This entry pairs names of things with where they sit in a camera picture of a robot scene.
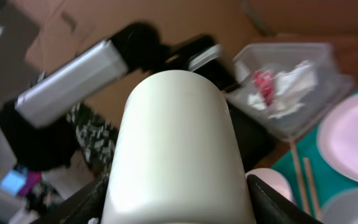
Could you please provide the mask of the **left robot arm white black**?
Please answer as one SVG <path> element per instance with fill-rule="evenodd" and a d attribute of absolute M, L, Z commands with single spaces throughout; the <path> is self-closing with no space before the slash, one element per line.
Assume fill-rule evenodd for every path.
<path fill-rule="evenodd" d="M 216 46 L 208 34 L 165 45 L 157 29 L 134 22 L 103 39 L 0 108 L 0 128 L 17 163 L 34 171 L 67 166 L 79 149 L 67 113 L 85 98 L 135 70 L 188 70 Z"/>

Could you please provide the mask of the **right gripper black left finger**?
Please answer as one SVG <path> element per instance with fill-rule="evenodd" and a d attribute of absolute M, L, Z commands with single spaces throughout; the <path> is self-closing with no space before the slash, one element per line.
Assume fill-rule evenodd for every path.
<path fill-rule="evenodd" d="M 31 224 L 88 223 L 92 218 L 101 219 L 109 182 L 109 175 L 103 174 L 70 198 L 54 211 L 41 216 Z"/>

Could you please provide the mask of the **red snack wrapper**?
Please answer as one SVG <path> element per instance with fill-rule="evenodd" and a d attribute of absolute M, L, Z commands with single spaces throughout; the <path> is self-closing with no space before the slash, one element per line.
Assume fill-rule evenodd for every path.
<path fill-rule="evenodd" d="M 275 99 L 274 72 L 267 69 L 255 71 L 252 83 L 262 95 L 266 106 L 270 106 Z"/>

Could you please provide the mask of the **large pink plate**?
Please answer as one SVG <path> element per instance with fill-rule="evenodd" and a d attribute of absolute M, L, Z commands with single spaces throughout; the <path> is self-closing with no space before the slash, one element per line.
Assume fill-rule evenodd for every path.
<path fill-rule="evenodd" d="M 317 145 L 329 166 L 358 182 L 358 94 L 338 104 L 323 119 Z"/>

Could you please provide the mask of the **white tissue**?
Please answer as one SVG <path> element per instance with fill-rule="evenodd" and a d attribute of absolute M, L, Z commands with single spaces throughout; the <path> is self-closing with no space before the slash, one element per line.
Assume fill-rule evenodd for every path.
<path fill-rule="evenodd" d="M 318 78 L 314 62 L 304 60 L 289 72 L 274 72 L 275 99 L 270 106 L 266 106 L 262 95 L 254 84 L 257 92 L 248 96 L 247 104 L 258 111 L 265 111 L 269 119 L 280 119 L 297 112 L 304 106 L 302 98 L 314 90 L 317 84 Z"/>

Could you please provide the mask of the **wooden chopstick lower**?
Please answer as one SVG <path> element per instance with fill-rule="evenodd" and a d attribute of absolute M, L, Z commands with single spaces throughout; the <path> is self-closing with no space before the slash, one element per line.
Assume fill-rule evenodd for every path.
<path fill-rule="evenodd" d="M 303 173 L 302 173 L 302 169 L 301 169 L 301 165 L 300 165 L 300 161 L 299 161 L 299 157 L 298 157 L 298 152 L 296 149 L 296 143 L 294 140 L 291 139 L 291 140 L 289 140 L 289 145 L 290 145 L 291 156 L 292 156 L 293 165 L 294 165 L 294 169 L 295 169 L 295 174 L 296 174 L 296 181 L 297 181 L 298 188 L 299 188 L 302 208 L 305 213 L 311 215 L 311 209 L 310 209 L 310 205 L 308 202 L 308 194 L 306 191 L 305 181 L 303 178 Z"/>

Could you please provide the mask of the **white cup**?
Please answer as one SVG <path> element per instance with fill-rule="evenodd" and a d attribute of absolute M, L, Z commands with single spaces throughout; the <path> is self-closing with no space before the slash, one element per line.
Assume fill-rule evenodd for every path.
<path fill-rule="evenodd" d="M 201 75 L 140 82 L 119 129 L 103 223 L 254 223 L 226 100 Z"/>

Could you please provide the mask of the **black tray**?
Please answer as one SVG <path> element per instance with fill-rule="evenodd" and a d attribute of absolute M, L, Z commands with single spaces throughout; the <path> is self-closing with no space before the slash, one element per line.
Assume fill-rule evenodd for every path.
<path fill-rule="evenodd" d="M 226 101 L 245 172 L 253 169 L 274 148 L 269 132 L 258 122 Z"/>

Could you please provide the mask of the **grey-green bowl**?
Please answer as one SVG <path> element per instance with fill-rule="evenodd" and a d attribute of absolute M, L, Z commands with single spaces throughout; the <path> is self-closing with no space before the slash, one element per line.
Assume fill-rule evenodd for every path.
<path fill-rule="evenodd" d="M 358 188 L 346 190 L 323 207 L 324 224 L 358 224 Z"/>

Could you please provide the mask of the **clear plastic bin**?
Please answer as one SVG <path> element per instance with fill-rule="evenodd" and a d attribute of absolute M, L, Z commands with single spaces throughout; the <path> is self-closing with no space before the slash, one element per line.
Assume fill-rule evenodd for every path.
<path fill-rule="evenodd" d="M 226 99 L 283 141 L 304 135 L 354 84 L 327 43 L 250 44 L 234 65 L 240 87 Z"/>

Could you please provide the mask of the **pink bowl with rice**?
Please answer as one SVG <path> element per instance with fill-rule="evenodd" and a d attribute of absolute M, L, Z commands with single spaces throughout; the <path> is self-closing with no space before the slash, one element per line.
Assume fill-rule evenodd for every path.
<path fill-rule="evenodd" d="M 266 184 L 271 186 L 271 188 L 296 205 L 296 200 L 293 196 L 290 184 L 281 173 L 269 168 L 258 168 L 246 172 L 246 177 L 248 175 L 256 175 Z"/>

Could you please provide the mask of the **wooden chopstick upper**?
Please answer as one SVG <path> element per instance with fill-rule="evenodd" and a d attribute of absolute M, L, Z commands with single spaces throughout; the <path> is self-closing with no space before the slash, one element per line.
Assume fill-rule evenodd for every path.
<path fill-rule="evenodd" d="M 321 211 L 321 207 L 320 207 L 319 200 L 318 200 L 318 193 L 317 193 L 315 182 L 314 182 L 313 170 L 311 167 L 310 159 L 308 157 L 304 157 L 303 164 L 305 167 L 306 178 L 307 178 L 307 183 L 308 183 L 308 187 L 309 187 L 309 192 L 310 192 L 314 215 L 315 215 L 316 219 L 320 220 L 322 211 Z"/>

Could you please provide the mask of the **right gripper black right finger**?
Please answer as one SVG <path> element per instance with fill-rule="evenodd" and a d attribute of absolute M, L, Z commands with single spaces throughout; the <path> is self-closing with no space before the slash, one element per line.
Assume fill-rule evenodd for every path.
<path fill-rule="evenodd" d="M 322 224 L 256 175 L 246 179 L 257 224 Z"/>

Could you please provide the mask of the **wooden chopstick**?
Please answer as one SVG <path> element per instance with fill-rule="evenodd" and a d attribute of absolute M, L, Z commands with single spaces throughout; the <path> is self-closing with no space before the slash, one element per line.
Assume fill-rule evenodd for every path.
<path fill-rule="evenodd" d="M 303 178 L 303 173 L 302 173 L 302 169 L 301 169 L 301 165 L 300 165 L 300 161 L 299 161 L 299 157 L 298 157 L 298 152 L 296 149 L 296 143 L 294 140 L 291 139 L 291 140 L 289 140 L 289 145 L 290 145 L 291 156 L 292 156 L 293 165 L 294 165 L 294 169 L 295 169 L 295 174 L 296 174 L 296 181 L 297 181 L 298 188 L 299 188 L 302 208 L 305 213 L 311 215 L 311 209 L 310 209 L 310 205 L 308 202 L 308 194 L 306 191 L 305 181 Z"/>
<path fill-rule="evenodd" d="M 314 182 L 313 170 L 311 167 L 310 159 L 308 157 L 304 157 L 303 164 L 305 167 L 306 178 L 307 178 L 307 183 L 308 183 L 308 187 L 309 187 L 309 192 L 310 192 L 314 215 L 315 215 L 316 219 L 320 220 L 322 211 L 321 211 L 321 207 L 320 207 L 319 200 L 318 200 L 318 193 L 317 193 L 315 182 Z"/>

